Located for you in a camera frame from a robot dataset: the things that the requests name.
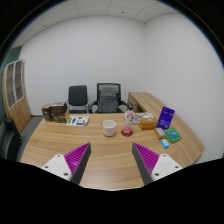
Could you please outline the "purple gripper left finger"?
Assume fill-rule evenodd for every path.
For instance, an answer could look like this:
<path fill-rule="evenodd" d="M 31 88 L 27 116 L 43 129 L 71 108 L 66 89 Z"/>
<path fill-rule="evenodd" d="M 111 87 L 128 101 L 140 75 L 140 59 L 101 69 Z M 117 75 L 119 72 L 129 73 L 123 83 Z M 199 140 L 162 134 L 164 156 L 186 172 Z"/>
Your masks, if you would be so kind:
<path fill-rule="evenodd" d="M 64 158 L 71 170 L 71 182 L 79 185 L 84 174 L 89 156 L 91 154 L 91 144 L 86 143 L 67 153 Z"/>

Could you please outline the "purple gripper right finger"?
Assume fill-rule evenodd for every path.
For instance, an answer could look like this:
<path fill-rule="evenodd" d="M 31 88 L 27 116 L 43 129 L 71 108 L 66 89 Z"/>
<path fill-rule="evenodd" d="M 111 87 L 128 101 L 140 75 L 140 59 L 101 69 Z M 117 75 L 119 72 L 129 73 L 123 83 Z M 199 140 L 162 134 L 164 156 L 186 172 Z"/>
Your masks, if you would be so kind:
<path fill-rule="evenodd" d="M 137 144 L 132 144 L 132 154 L 138 166 L 142 181 L 145 185 L 153 182 L 152 171 L 159 159 L 159 155 L 152 150 Z"/>

